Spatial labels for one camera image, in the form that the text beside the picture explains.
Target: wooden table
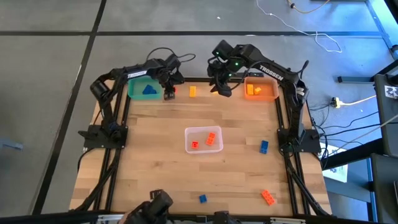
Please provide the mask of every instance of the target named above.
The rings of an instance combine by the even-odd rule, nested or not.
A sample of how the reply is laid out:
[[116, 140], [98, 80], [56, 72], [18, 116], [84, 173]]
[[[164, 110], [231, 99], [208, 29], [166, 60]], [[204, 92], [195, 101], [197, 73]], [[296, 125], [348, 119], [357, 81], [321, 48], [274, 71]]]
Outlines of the wooden table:
[[[190, 85], [197, 87], [196, 98], [189, 98]], [[285, 112], [283, 97], [281, 100]], [[303, 123], [310, 128], [305, 108]], [[208, 83], [186, 83], [177, 86], [175, 100], [132, 100], [127, 125], [127, 144], [121, 154], [112, 211], [132, 210], [149, 200], [151, 190], [164, 189], [174, 201], [170, 213], [229, 210], [235, 215], [292, 215], [285, 165], [277, 150], [275, 103], [245, 100], [243, 85], [230, 98], [210, 93]], [[195, 126], [221, 126], [224, 149], [214, 154], [187, 154], [184, 130]], [[259, 153], [261, 140], [269, 142], [265, 155]], [[318, 159], [310, 153], [300, 155], [306, 186], [330, 213]], [[96, 149], [83, 158], [70, 208], [79, 206], [97, 184], [103, 156], [104, 149]], [[273, 206], [261, 197], [264, 189], [275, 198]], [[298, 210], [303, 213], [300, 190], [297, 186], [295, 189]], [[104, 208], [107, 191], [105, 186], [100, 208]], [[202, 194], [206, 194], [207, 203], [200, 203]]]

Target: blue lego brick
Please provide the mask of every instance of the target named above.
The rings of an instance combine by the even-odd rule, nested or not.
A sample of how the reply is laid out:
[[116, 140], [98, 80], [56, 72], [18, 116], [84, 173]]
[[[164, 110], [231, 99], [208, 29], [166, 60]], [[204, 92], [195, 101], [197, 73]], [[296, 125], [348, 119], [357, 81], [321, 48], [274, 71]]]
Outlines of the blue lego brick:
[[147, 85], [147, 86], [145, 86], [144, 91], [142, 91], [142, 94], [143, 94], [143, 95], [152, 94], [152, 91], [153, 91], [153, 90], [154, 90], [154, 87], [153, 87], [153, 86]]
[[200, 200], [200, 203], [206, 203], [207, 202], [206, 195], [199, 196], [199, 200]]
[[261, 141], [260, 153], [267, 154], [267, 152], [268, 152], [268, 142], [262, 140]]

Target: gray floor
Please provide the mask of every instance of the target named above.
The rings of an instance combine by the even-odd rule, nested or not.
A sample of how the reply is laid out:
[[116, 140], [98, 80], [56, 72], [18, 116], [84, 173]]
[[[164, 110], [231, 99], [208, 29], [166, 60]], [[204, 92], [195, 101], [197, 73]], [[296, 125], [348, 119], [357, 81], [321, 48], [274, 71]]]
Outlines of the gray floor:
[[[302, 30], [377, 31], [363, 2], [333, 2], [308, 15], [291, 10], [284, 1], [259, 2], [266, 11]], [[91, 30], [99, 4], [99, 0], [46, 0], [39, 5], [28, 0], [18, 3], [1, 1], [0, 30]], [[320, 3], [299, 0], [296, 4], [310, 9]], [[247, 0], [109, 1], [99, 29], [290, 31], [276, 18], [263, 15], [255, 1]], [[371, 85], [341, 85], [335, 79], [340, 75], [372, 75], [392, 62], [380, 37], [336, 37], [343, 49], [342, 54], [325, 52], [311, 37], [97, 37], [44, 212], [68, 210], [75, 184], [76, 163], [83, 145], [77, 131], [87, 128], [93, 114], [95, 99], [88, 87], [96, 77], [114, 67], [142, 63], [150, 50], [162, 46], [173, 48], [176, 54], [197, 54], [194, 61], [182, 65], [181, 72], [186, 77], [204, 77], [206, 60], [221, 39], [230, 44], [254, 44], [266, 57], [293, 70], [300, 69], [304, 61], [309, 60], [303, 79], [310, 88], [308, 102], [311, 107], [323, 105], [333, 96], [350, 102], [374, 95]], [[22, 152], [8, 148], [0, 150], [2, 217], [29, 212], [87, 40], [87, 37], [0, 37], [0, 136], [24, 144]], [[335, 47], [325, 38], [320, 38], [320, 42], [329, 48]], [[159, 52], [154, 56], [166, 54]], [[348, 124], [352, 119], [375, 111], [375, 99], [356, 106], [332, 108], [325, 126]], [[312, 116], [320, 123], [326, 112], [316, 111]], [[377, 122], [377, 116], [372, 116], [354, 123], [353, 127]], [[338, 129], [329, 129], [328, 133], [335, 131]], [[336, 136], [336, 139], [349, 141], [361, 133], [350, 132]], [[379, 137], [380, 132], [375, 132], [359, 141], [365, 143]], [[341, 146], [342, 142], [331, 141], [330, 144]], [[342, 200], [336, 195], [330, 197], [332, 202], [337, 201], [336, 204]], [[349, 213], [335, 208], [332, 204], [333, 213], [350, 218]]]

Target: transparent bin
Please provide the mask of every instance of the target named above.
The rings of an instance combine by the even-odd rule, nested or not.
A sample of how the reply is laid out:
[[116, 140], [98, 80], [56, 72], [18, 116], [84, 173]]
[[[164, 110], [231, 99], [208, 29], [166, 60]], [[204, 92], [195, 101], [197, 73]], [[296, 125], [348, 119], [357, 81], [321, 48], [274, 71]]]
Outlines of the transparent bin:
[[[216, 134], [212, 146], [206, 144], [210, 133]], [[197, 141], [198, 149], [192, 149], [192, 141]], [[194, 127], [185, 129], [185, 150], [189, 154], [214, 153], [223, 150], [223, 134], [219, 126]]]
[[[157, 93], [146, 95], [142, 94], [142, 91], [144, 91], [147, 85], [151, 85]], [[163, 89], [159, 82], [157, 80], [151, 79], [151, 77], [148, 76], [129, 80], [128, 88], [128, 95], [134, 100], [157, 100], [161, 99], [163, 95]]]
[[[248, 95], [248, 84], [252, 84], [254, 89], [261, 88], [258, 95]], [[274, 101], [279, 96], [278, 83], [271, 77], [247, 77], [244, 79], [244, 97], [247, 100]]]

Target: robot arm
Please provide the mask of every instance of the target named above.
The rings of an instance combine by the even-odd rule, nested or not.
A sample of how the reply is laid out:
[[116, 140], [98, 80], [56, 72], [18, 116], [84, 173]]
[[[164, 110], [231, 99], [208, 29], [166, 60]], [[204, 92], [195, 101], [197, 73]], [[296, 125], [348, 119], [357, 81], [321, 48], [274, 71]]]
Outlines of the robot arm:
[[[85, 147], [118, 148], [126, 142], [127, 131], [116, 122], [111, 101], [123, 88], [128, 80], [148, 75], [159, 81], [164, 90], [164, 99], [175, 98], [174, 85], [183, 84], [184, 78], [179, 72], [181, 62], [175, 54], [166, 60], [150, 59], [143, 64], [130, 67], [114, 68], [109, 73], [98, 77], [91, 85], [90, 90], [98, 101], [103, 120], [101, 126], [90, 125], [87, 131], [79, 131], [85, 138]], [[112, 89], [105, 84], [106, 80], [114, 80]]]
[[260, 50], [251, 44], [237, 45], [232, 48], [225, 40], [217, 45], [212, 54], [214, 57], [208, 61], [208, 76], [212, 78], [210, 85], [215, 85], [212, 92], [218, 91], [220, 95], [230, 97], [233, 88], [227, 85], [227, 81], [242, 67], [248, 68], [245, 74], [251, 68], [255, 68], [274, 78], [281, 85], [290, 118], [290, 127], [285, 134], [285, 144], [281, 147], [288, 149], [290, 146], [299, 145], [305, 133], [301, 120], [303, 106], [309, 92], [299, 74], [308, 65], [308, 61], [305, 62], [303, 69], [292, 72], [289, 68], [284, 68], [263, 56]]

